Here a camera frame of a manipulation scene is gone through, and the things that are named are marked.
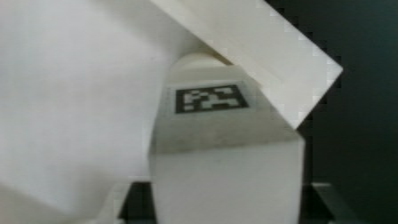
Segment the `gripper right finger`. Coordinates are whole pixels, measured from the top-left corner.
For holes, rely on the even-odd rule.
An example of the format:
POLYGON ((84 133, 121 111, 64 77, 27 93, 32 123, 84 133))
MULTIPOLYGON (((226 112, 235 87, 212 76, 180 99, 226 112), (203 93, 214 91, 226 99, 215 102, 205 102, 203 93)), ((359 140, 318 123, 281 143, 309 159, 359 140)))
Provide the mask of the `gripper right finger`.
POLYGON ((327 182, 313 182, 304 186, 299 224, 363 224, 327 182))

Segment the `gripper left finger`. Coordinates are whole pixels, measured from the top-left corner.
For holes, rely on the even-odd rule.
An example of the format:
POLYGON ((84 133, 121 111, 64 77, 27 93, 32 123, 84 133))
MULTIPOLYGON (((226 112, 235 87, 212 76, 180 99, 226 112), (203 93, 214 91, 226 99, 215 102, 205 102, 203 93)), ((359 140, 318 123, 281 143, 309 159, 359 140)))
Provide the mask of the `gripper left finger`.
POLYGON ((93 224, 158 224, 150 181, 114 185, 93 224))

